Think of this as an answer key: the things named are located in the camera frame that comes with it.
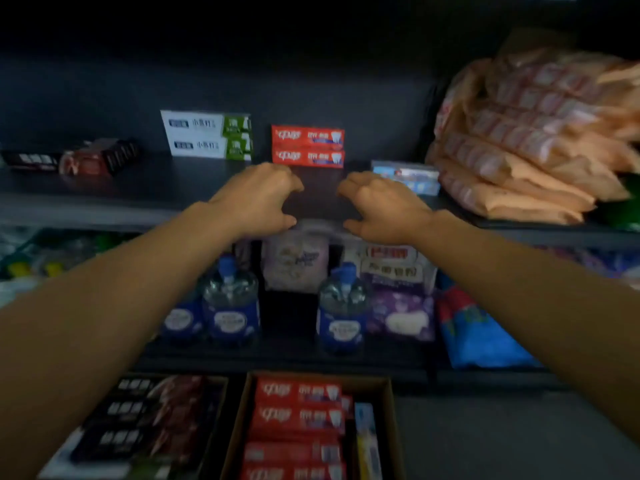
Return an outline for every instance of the stacked packaged goods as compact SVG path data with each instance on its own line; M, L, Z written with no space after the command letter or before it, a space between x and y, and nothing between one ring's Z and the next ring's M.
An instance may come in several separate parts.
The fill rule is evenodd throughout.
M452 81L427 161L464 208L577 224L640 174L640 63L542 48L469 64Z

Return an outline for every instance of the finger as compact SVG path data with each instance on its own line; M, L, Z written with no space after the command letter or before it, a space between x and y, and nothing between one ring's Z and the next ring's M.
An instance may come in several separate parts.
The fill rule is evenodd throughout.
M343 180L338 185L337 193L338 195L342 195L343 197L346 197L353 202L353 199L355 199L358 190L360 190L360 186L358 184L352 182L351 180Z
M362 237L362 222L361 221L355 221L353 219L347 219L347 220L345 220L343 226L350 233L352 233L354 235L357 235L358 237Z
M283 228L283 230L291 229L297 223L298 223L298 220L295 217L290 216L288 214L283 214L282 215L282 228Z
M347 180L358 185L368 185L372 180L377 180L379 178L380 176L376 175L372 171L352 171L347 176Z
M302 183L302 180L300 180L300 177L292 173L291 174L291 191L302 192L304 189L305 189L305 186Z

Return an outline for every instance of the plastic water bottle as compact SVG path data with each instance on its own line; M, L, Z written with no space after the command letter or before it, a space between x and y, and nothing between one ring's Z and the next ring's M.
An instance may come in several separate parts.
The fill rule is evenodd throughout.
M202 329L202 305L196 289L182 298L166 316L160 336L171 342L190 343L200 337Z
M224 346L242 346L260 332L258 279L236 268L236 258L224 255L218 272L202 293L204 319L209 334Z
M316 334L320 346L334 354L355 352L371 313L372 291L346 262L334 269L320 286Z

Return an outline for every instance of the purple package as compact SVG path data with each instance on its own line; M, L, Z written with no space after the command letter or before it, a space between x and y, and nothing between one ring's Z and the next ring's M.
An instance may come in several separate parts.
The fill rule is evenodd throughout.
M391 264L364 259L360 278L374 291L368 332L424 342L435 338L434 300L425 292L424 270L420 263Z

